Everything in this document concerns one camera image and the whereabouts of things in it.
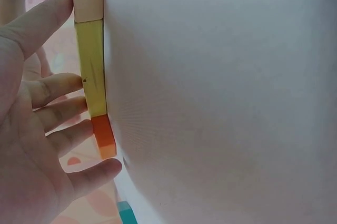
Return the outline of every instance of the finger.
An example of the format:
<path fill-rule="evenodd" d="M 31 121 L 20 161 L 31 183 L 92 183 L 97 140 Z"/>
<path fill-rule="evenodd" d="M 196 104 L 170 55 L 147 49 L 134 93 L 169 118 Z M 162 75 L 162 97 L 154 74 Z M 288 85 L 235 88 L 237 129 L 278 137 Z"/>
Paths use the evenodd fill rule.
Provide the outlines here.
<path fill-rule="evenodd" d="M 84 120 L 81 123 L 70 128 L 51 133 L 47 136 L 53 147 L 61 158 L 77 145 L 88 139 L 94 133 L 90 120 Z"/>
<path fill-rule="evenodd" d="M 47 0 L 0 28 L 0 119 L 15 100 L 24 60 L 68 19 L 72 8 L 73 0 Z"/>
<path fill-rule="evenodd" d="M 71 73 L 52 75 L 38 81 L 27 82 L 33 109 L 82 88 L 81 77 Z"/>
<path fill-rule="evenodd" d="M 80 96 L 45 106 L 34 113 L 39 117 L 44 131 L 49 132 L 86 110 L 85 98 Z"/>
<path fill-rule="evenodd" d="M 0 42 L 11 45 L 5 56 L 30 57 L 70 17 L 73 0 L 46 0 L 0 30 Z"/>
<path fill-rule="evenodd" d="M 43 47 L 40 47 L 36 51 L 36 54 L 39 58 L 40 65 L 41 65 L 41 77 L 45 78 L 45 77 L 51 76 L 53 73 L 51 71 L 51 67 L 49 66 L 49 62 L 47 60 L 46 52 L 43 49 Z"/>
<path fill-rule="evenodd" d="M 41 64 L 37 54 L 29 57 L 24 64 L 22 79 L 24 81 L 34 81 L 41 78 Z"/>
<path fill-rule="evenodd" d="M 116 159 L 107 159 L 89 169 L 69 173 L 76 199 L 114 179 L 122 170 L 122 164 Z"/>

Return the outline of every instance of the hand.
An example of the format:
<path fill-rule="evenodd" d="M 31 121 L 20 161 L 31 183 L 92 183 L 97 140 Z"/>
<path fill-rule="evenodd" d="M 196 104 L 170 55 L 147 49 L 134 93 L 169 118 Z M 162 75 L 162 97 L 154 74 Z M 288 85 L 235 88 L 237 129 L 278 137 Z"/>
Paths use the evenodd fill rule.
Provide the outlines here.
<path fill-rule="evenodd" d="M 117 160 L 108 159 L 84 171 L 63 171 L 59 158 L 93 134 L 89 120 L 46 136 L 86 110 L 83 97 L 49 104 L 81 89 L 79 76 L 21 82 L 24 61 L 68 19 L 72 8 L 72 0 L 48 0 L 0 28 L 1 223 L 49 223 L 121 170 Z"/>

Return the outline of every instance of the pink patterned fabric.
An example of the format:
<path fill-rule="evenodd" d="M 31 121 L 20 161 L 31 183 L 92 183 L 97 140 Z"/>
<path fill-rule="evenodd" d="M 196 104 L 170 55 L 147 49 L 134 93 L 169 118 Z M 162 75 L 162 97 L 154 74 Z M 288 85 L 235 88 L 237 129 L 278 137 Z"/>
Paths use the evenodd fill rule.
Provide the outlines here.
<path fill-rule="evenodd" d="M 26 0 L 27 10 L 44 0 Z M 44 45 L 54 73 L 79 74 L 73 19 L 69 19 Z M 94 138 L 88 139 L 61 159 L 65 170 L 74 171 L 98 160 Z M 73 202 L 52 224 L 121 224 L 115 205 L 114 184 L 110 183 Z"/>

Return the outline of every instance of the palm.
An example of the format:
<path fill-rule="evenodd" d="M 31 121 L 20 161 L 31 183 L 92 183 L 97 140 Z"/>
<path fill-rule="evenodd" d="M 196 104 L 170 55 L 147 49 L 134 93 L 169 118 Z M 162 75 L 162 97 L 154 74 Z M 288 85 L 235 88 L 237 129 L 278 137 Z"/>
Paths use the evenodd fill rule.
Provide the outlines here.
<path fill-rule="evenodd" d="M 55 83 L 61 89 L 54 94 L 46 94 L 45 90 L 55 89 L 52 86 Z M 26 219 L 33 220 L 32 223 L 49 223 L 75 198 L 87 193 L 84 184 L 90 182 L 90 174 L 65 173 L 59 158 L 92 134 L 90 121 L 46 136 L 47 132 L 85 111 L 84 98 L 42 107 L 80 87 L 81 79 L 71 74 L 23 82 L 15 102 L 0 125 L 0 171 L 6 174 L 0 181 L 0 187 L 9 188 L 5 194 L 12 197 L 12 204 L 24 209 L 22 214 Z M 106 181 L 101 176 L 101 181 L 94 187 L 102 182 Z M 9 186 L 13 183 L 18 183 L 18 186 Z"/>

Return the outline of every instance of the pink pattern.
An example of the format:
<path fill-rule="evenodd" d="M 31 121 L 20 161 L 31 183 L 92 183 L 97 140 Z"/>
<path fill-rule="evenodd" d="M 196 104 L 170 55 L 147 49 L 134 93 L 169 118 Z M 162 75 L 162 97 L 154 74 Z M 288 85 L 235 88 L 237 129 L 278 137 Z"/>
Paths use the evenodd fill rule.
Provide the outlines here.
<path fill-rule="evenodd" d="M 107 217 L 116 215 L 116 212 L 112 211 L 116 209 L 115 202 L 104 191 L 96 190 L 86 196 L 86 200 L 98 214 Z"/>
<path fill-rule="evenodd" d="M 77 220 L 67 216 L 58 216 L 51 224 L 80 224 Z"/>

